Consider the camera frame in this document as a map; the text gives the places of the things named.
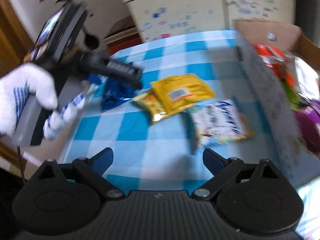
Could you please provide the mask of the white gloved left hand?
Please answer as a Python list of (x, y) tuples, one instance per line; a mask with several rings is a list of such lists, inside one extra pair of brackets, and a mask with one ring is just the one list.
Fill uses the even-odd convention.
[(85, 104), (85, 96), (80, 93), (58, 111), (53, 77), (43, 68), (30, 62), (25, 63), (1, 78), (1, 135), (14, 134), (30, 94), (35, 95), (41, 107), (53, 111), (42, 129), (46, 140), (57, 139)]

